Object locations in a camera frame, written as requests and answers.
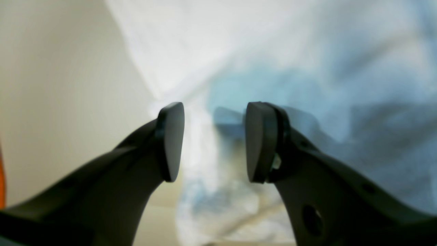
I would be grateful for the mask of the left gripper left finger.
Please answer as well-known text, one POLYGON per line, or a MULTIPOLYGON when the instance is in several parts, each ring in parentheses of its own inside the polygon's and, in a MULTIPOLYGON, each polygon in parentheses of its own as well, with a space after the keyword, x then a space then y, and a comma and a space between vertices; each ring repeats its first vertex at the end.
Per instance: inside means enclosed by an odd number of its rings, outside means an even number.
POLYGON ((179 173, 184 105, 31 199, 1 210, 2 246, 131 246, 154 191, 179 173))

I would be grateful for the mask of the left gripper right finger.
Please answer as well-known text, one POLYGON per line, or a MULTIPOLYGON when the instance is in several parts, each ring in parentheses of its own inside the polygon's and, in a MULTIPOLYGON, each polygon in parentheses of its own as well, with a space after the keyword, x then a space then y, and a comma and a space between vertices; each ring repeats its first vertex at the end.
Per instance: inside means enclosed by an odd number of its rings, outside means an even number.
POLYGON ((436 216, 413 209, 320 151, 268 102, 245 110, 251 183, 271 183, 298 246, 435 246, 436 216))

